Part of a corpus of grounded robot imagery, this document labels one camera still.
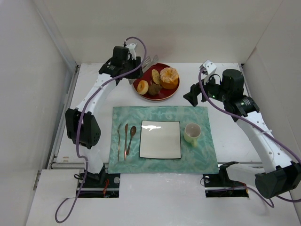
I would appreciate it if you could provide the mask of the oval seeded bread slice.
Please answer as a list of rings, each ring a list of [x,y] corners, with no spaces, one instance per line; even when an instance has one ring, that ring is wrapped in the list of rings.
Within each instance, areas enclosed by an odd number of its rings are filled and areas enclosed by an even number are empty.
[[[151,77],[155,84],[160,85],[160,74],[156,69],[152,69]]]

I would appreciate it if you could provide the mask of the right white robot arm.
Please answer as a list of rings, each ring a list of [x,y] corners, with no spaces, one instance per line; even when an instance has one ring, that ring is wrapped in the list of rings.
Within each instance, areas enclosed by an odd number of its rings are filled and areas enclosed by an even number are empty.
[[[216,65],[207,60],[199,68],[198,83],[183,97],[197,106],[198,95],[218,111],[232,117],[256,150],[263,168],[252,168],[237,161],[225,163],[217,174],[205,174],[206,195],[230,196],[238,190],[255,187],[262,198],[281,198],[301,182],[301,160],[287,146],[276,140],[266,126],[255,101],[244,94],[240,70],[226,69],[216,83]]]

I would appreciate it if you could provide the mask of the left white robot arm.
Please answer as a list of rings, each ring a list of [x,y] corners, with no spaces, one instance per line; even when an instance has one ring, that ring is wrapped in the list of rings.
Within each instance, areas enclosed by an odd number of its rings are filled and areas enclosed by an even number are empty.
[[[67,137],[76,146],[78,157],[86,162],[84,176],[94,181],[101,181],[105,177],[104,163],[100,157],[96,144],[101,137],[101,129],[96,115],[109,93],[125,78],[134,80],[143,76],[143,59],[136,55],[136,44],[115,46],[112,57],[102,65],[97,79],[79,105],[68,108],[65,113]]]

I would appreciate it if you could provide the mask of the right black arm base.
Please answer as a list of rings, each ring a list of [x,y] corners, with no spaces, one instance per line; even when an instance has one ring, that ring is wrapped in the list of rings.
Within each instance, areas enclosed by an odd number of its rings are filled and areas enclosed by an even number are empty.
[[[201,181],[204,182],[206,198],[249,197],[246,184],[231,180],[226,171],[228,167],[236,164],[237,161],[231,161],[221,165],[217,174],[203,175]]]

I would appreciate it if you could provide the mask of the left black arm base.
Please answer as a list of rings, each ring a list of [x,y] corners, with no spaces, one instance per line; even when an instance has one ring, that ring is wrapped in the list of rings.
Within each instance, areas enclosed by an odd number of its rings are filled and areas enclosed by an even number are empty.
[[[87,173],[79,198],[119,198],[120,174],[109,174],[103,165],[100,173]]]

